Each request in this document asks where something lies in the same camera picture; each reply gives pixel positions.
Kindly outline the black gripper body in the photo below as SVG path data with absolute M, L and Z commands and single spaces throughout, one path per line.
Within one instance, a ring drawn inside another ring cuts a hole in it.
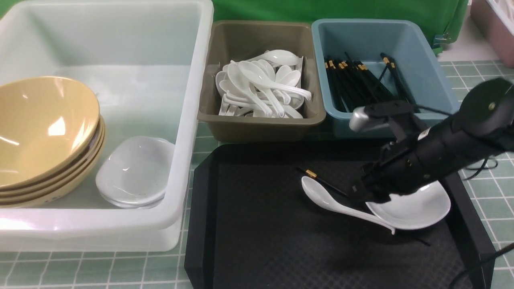
M 378 159 L 363 165 L 361 175 L 349 185 L 349 199 L 383 204 L 391 201 L 391 194 L 410 195 L 426 185 L 418 148 L 418 140 L 384 143 Z

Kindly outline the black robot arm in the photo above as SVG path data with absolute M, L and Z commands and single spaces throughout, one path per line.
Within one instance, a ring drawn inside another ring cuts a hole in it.
M 383 204 L 392 194 L 413 194 L 480 160 L 513 150 L 513 82 L 503 77 L 478 84 L 457 112 L 431 127 L 402 100 L 357 111 L 365 118 L 352 117 L 354 131 L 387 124 L 396 141 L 383 146 L 380 157 L 344 188 L 353 202 Z

